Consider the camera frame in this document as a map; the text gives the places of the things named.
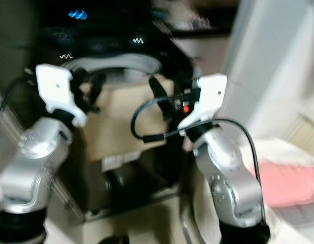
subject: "pink cloth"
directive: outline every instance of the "pink cloth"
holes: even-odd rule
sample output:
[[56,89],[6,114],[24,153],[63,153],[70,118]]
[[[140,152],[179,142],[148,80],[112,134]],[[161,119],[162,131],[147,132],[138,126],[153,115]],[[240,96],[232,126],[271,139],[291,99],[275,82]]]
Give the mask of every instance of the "pink cloth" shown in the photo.
[[287,207],[314,202],[314,167],[259,164],[264,202],[271,207]]

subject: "pink towel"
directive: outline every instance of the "pink towel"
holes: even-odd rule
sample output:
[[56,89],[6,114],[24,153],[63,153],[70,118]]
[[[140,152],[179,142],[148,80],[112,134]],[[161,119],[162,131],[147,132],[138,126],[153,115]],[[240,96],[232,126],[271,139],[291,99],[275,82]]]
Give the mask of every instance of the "pink towel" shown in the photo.
[[264,202],[287,207],[314,202],[314,167],[260,163]]

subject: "blue light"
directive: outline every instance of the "blue light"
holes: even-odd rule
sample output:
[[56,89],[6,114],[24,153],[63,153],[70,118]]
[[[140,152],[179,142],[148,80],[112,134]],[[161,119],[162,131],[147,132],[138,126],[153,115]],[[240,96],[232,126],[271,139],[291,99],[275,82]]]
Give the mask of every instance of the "blue light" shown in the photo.
[[75,12],[70,11],[69,15],[71,18],[76,18],[76,19],[86,19],[87,14],[84,10],[79,13],[77,10]]

